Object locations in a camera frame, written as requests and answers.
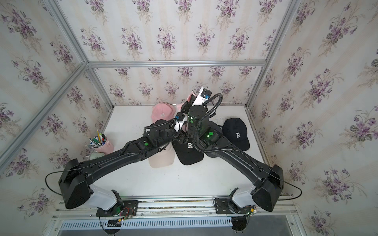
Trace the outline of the pink cap back wall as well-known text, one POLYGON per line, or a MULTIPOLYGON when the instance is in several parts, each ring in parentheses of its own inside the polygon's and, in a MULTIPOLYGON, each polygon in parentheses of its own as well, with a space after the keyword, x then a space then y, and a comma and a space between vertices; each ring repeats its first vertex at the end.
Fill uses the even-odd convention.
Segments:
POLYGON ((176 115, 176 108, 168 103, 158 103, 152 109, 151 119, 155 123, 159 120, 169 121, 176 115))

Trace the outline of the beige baseball cap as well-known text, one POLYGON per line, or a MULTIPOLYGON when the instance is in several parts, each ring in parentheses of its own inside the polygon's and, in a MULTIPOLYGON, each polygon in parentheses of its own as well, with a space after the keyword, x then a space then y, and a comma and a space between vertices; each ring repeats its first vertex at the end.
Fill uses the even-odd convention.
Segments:
POLYGON ((175 151, 172 144, 161 146, 158 152, 148 158, 149 164, 152 168, 163 168, 174 163, 175 151))

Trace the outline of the black cap white letter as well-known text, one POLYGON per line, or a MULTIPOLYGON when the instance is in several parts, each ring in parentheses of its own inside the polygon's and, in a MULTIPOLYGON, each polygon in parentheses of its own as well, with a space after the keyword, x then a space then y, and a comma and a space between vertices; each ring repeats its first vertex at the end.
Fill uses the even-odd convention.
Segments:
POLYGON ((222 126, 223 135, 242 151, 250 148, 248 131, 245 123, 240 118, 225 120, 222 126))

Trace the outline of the pink cap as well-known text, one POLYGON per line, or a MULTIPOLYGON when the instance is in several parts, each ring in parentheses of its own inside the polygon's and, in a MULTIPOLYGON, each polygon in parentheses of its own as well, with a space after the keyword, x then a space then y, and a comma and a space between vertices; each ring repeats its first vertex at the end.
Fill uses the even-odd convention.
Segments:
POLYGON ((197 95, 192 91, 185 101, 182 101, 182 103, 176 105, 177 112, 182 113, 184 115, 184 118, 182 121, 176 121, 174 126, 175 131, 178 132, 185 126, 186 122, 188 121, 189 110, 193 106, 196 98, 197 95))

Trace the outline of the dark grey baseball cap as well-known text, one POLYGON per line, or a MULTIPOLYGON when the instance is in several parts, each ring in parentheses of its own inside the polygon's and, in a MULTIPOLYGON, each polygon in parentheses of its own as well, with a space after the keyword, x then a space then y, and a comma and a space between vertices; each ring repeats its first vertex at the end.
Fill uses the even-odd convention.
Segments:
POLYGON ((201 136, 201 141, 204 143, 205 150, 211 150, 205 154, 210 158, 217 158, 218 150, 226 148, 227 142, 224 139, 222 129, 214 122, 208 123, 208 130, 201 136))

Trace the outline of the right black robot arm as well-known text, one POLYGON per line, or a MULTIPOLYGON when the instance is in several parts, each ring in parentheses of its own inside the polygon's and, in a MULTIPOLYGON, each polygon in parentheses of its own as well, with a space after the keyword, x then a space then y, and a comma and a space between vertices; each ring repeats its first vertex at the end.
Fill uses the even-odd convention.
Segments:
POLYGON ((187 115, 186 134, 197 152, 226 161, 252 183, 250 190, 233 190, 228 203, 232 211, 257 205, 272 212, 277 202, 283 200, 280 196, 288 183, 284 180, 283 170, 277 164, 269 166, 248 155, 245 152, 247 141, 243 142, 236 132, 210 121, 222 100, 221 93, 212 94, 205 87, 201 87, 199 93, 192 93, 181 108, 187 115))

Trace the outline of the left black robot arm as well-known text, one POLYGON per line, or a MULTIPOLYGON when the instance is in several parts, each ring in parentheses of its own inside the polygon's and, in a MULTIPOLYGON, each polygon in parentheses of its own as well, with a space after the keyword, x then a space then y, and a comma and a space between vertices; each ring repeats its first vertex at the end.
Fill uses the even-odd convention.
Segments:
POLYGON ((182 135, 175 130, 186 116, 179 112, 169 120, 159 120, 144 128, 139 139, 127 142, 118 151, 94 160, 80 162, 70 160, 58 181, 60 195, 66 209, 74 209, 82 205, 94 206, 110 214, 118 214, 124 206, 116 190, 104 190, 94 183, 102 177, 133 163, 143 161, 160 152, 182 135))

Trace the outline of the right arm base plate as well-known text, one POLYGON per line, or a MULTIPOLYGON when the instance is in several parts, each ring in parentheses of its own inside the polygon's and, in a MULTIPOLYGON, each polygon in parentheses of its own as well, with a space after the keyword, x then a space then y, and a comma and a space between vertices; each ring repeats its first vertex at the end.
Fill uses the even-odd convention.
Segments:
POLYGON ((245 207, 239 207, 231 200, 227 198, 215 198, 213 200, 213 205, 215 207, 216 215, 225 215, 225 214, 242 214, 251 213, 252 209, 255 209, 255 205, 249 205, 245 207))

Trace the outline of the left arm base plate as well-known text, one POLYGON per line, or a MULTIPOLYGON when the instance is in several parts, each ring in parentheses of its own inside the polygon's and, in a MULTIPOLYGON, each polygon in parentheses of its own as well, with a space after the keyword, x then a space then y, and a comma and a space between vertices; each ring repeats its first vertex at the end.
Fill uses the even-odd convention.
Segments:
POLYGON ((123 201, 123 203, 117 203, 109 210, 98 209, 96 217, 129 217, 136 216, 139 201, 123 201))

